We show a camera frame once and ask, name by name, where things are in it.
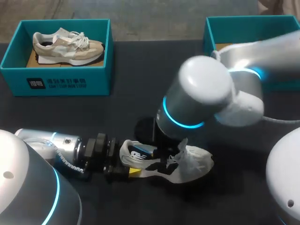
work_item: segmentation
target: sneaker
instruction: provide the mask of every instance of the sneaker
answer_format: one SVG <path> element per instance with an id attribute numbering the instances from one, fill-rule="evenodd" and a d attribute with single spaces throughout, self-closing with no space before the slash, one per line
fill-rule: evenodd
<path id="1" fill-rule="evenodd" d="M 208 151 L 186 144 L 187 139 L 179 144 L 175 156 L 155 158 L 156 147 L 126 140 L 120 159 L 123 165 L 140 169 L 135 177 L 160 176 L 171 183 L 186 183 L 206 175 L 214 165 Z"/>
<path id="2" fill-rule="evenodd" d="M 89 40 L 83 32 L 69 32 L 60 28 L 54 34 L 34 33 L 33 48 L 41 64 L 70 63 L 82 66 L 97 60 L 105 45 Z"/>

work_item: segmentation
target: black tabletop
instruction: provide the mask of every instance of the black tabletop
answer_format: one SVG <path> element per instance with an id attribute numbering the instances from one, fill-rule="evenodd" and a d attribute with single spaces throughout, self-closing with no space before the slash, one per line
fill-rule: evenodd
<path id="1" fill-rule="evenodd" d="M 7 44 L 0 45 L 0 59 Z M 0 129 L 55 131 L 82 137 L 107 133 L 133 139 L 135 123 L 153 116 L 181 63 L 201 54 L 201 41 L 116 42 L 112 93 L 108 97 L 13 97 L 0 77 Z M 265 111 L 299 119 L 297 92 L 264 94 Z M 207 123 L 189 140 L 214 155 L 212 173 L 193 185 L 147 178 L 107 184 L 71 179 L 83 207 L 83 225 L 279 225 L 265 180 L 272 146 L 296 125 L 260 122 L 245 128 Z"/>

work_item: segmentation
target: glowing blue light ring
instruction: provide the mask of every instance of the glowing blue light ring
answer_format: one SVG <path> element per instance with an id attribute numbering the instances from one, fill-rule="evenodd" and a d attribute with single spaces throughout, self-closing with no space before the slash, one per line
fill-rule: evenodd
<path id="1" fill-rule="evenodd" d="M 256 76 L 258 76 L 258 78 L 261 80 L 261 76 L 258 74 L 258 72 L 256 72 L 255 70 L 252 70 L 252 69 L 248 69 L 248 68 L 241 68 L 241 69 L 229 69 L 228 70 L 229 72 L 240 72 L 240 71 L 245 71 L 245 72 L 249 72 L 249 73 L 252 73 L 252 74 L 255 74 Z"/>
<path id="2" fill-rule="evenodd" d="M 56 208 L 56 205 L 57 205 L 57 202 L 58 202 L 58 198 L 60 196 L 60 180 L 58 178 L 58 175 L 55 171 L 55 169 L 53 168 L 54 172 L 55 172 L 55 176 L 56 176 L 56 181 L 57 181 L 57 190 L 56 190 L 56 196 L 55 196 L 55 200 L 54 200 L 54 203 L 53 203 L 53 206 L 49 212 L 49 215 L 47 216 L 47 218 L 45 219 L 45 221 L 42 223 L 42 225 L 46 225 L 48 223 L 48 221 L 50 220 L 55 208 Z"/>
<path id="3" fill-rule="evenodd" d="M 53 138 L 54 138 L 54 136 L 55 136 L 56 134 L 57 134 L 56 132 L 54 132 L 54 133 L 52 134 L 52 136 L 51 136 L 51 138 L 50 138 L 50 142 L 53 141 Z"/>
<path id="4" fill-rule="evenodd" d="M 280 218 L 280 217 L 279 217 L 279 219 L 281 220 L 281 222 L 282 222 L 284 225 L 286 225 L 286 223 L 285 223 L 285 222 L 283 222 L 282 218 Z"/>
<path id="5" fill-rule="evenodd" d="M 176 120 L 174 120 L 174 119 L 170 116 L 169 112 L 167 111 L 166 98 L 167 98 L 167 97 L 164 96 L 164 99 L 163 99 L 163 108 L 164 108 L 164 111 L 165 111 L 167 117 L 169 117 L 169 119 L 170 119 L 173 123 L 175 123 L 176 125 L 178 125 L 178 126 L 180 126 L 180 127 L 187 128 L 187 129 L 196 129 L 196 128 L 202 127 L 202 126 L 204 125 L 204 122 L 201 122 L 201 123 L 196 124 L 196 125 L 184 125 L 184 124 L 181 124 L 181 123 L 177 122 Z"/>

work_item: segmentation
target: gray floor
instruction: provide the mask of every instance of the gray floor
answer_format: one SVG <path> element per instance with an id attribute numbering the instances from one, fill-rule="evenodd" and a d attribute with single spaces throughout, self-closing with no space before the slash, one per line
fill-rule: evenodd
<path id="1" fill-rule="evenodd" d="M 110 18 L 114 40 L 182 40 L 201 39 L 207 16 L 255 14 L 257 0 L 0 0 L 0 43 L 20 20 Z"/>

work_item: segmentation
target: teal box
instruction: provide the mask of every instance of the teal box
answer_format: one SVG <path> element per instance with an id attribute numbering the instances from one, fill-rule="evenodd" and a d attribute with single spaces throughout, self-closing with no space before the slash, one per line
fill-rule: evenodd
<path id="1" fill-rule="evenodd" d="M 103 66 L 26 68 L 33 48 L 33 34 L 53 34 L 60 27 L 84 32 L 89 39 L 104 43 Z M 24 20 L 13 35 L 0 70 L 14 96 L 95 96 L 109 95 L 112 66 L 113 37 L 109 19 Z M 32 89 L 30 81 L 42 81 L 45 88 Z"/>
<path id="2" fill-rule="evenodd" d="M 203 50 L 211 56 L 216 44 L 237 44 L 266 40 L 300 29 L 293 15 L 207 17 Z M 300 80 L 272 82 L 262 80 L 264 90 L 300 90 Z"/>

